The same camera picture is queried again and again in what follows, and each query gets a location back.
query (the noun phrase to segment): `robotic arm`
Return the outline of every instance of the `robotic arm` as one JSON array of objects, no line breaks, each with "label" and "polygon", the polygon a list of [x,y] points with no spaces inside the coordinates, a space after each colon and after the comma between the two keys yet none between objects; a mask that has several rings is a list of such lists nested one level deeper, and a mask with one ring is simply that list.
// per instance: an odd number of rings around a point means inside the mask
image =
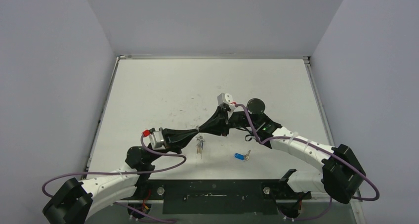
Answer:
[{"label": "robotic arm", "polygon": [[[341,144],[339,147],[319,144],[299,136],[272,121],[265,113],[265,104],[260,99],[251,99],[247,106],[236,104],[230,94],[218,96],[214,114],[201,126],[191,130],[150,129],[143,132],[142,139],[149,137],[146,147],[131,147],[123,166],[105,175],[78,181],[67,180],[50,199],[43,213],[51,224],[82,224],[91,215],[132,196],[144,196],[147,182],[154,166],[151,163],[166,153],[181,156],[182,149],[198,134],[208,133],[227,136],[230,129],[251,128],[250,136],[260,144],[287,152],[315,167],[319,172],[307,173],[290,170],[281,180],[283,189],[295,193],[308,191],[325,192],[341,203],[349,203],[365,177],[365,172],[352,150]],[[235,112],[236,107],[245,110]],[[357,170],[348,168],[348,164]]]}]

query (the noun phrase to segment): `white enclosure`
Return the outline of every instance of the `white enclosure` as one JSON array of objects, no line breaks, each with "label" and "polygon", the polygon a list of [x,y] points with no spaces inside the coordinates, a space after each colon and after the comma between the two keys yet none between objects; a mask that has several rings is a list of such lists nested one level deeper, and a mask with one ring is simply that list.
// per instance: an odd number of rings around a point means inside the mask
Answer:
[{"label": "white enclosure", "polygon": [[[140,145],[141,132],[150,128],[192,129],[203,124],[217,107],[216,97],[230,93],[237,103],[251,98],[265,102],[265,113],[300,135],[328,144],[321,114],[302,59],[126,59],[114,75],[94,145],[90,171],[111,171]],[[289,169],[315,171],[297,158],[245,142],[246,132],[228,137],[202,134],[202,158],[196,142],[182,150],[188,160],[151,179],[279,179]],[[251,150],[246,162],[234,157]],[[180,160],[162,157],[156,169]]]},{"label": "white enclosure", "polygon": [[[46,224],[44,181],[81,171],[88,160],[90,170],[110,171],[144,129],[193,128],[224,91],[241,103],[260,97],[273,120],[327,144],[331,134],[304,63],[275,60],[303,56],[336,145],[351,147],[381,190],[377,202],[362,203],[368,223],[419,223],[418,2],[0,0],[1,223]],[[101,117],[121,54],[183,59],[121,60]],[[244,142],[245,134],[204,135],[202,159],[192,143],[186,164],[152,179],[271,178],[311,169]],[[232,157],[249,149],[247,162]],[[360,189],[373,195],[366,184]]]}]

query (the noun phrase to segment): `metal screw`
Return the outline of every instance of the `metal screw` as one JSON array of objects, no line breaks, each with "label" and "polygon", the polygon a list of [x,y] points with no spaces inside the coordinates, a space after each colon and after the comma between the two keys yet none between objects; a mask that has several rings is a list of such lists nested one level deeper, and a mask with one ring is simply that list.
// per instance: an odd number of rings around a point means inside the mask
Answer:
[{"label": "metal screw", "polygon": [[165,188],[163,188],[163,187],[159,187],[158,189],[157,189],[157,194],[158,195],[163,195],[165,193]]},{"label": "metal screw", "polygon": [[271,188],[269,188],[269,187],[263,188],[263,193],[264,194],[269,194],[270,192],[271,192]]}]

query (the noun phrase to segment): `white table surface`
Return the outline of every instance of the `white table surface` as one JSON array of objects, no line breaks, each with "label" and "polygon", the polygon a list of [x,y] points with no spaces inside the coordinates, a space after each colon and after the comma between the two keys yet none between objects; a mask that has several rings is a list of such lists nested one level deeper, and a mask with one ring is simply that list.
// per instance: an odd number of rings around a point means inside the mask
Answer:
[{"label": "white table surface", "polygon": [[[145,129],[201,125],[214,113],[221,92],[243,104],[260,98],[272,120],[328,144],[303,60],[125,59],[116,70],[89,170],[118,168],[127,150],[140,146]],[[238,130],[231,130],[228,137],[203,134],[202,158],[192,140],[182,150],[188,158],[185,164],[152,174],[150,179],[278,179],[293,168],[315,171],[287,153],[245,142],[246,134]],[[234,157],[248,150],[248,161]],[[180,161],[162,157],[153,164],[162,169]]]}]

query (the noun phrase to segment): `white wall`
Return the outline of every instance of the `white wall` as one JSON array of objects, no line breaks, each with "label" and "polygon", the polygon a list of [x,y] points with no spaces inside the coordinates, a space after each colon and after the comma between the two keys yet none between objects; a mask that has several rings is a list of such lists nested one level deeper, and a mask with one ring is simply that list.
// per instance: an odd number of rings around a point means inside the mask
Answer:
[{"label": "white wall", "polygon": [[371,224],[419,223],[418,10],[418,0],[344,0],[311,58],[335,142],[381,191],[363,203]]},{"label": "white wall", "polygon": [[114,62],[86,0],[0,0],[1,223],[47,223],[41,184],[83,169]]},{"label": "white wall", "polygon": [[118,54],[308,56],[342,0],[88,0]]}]

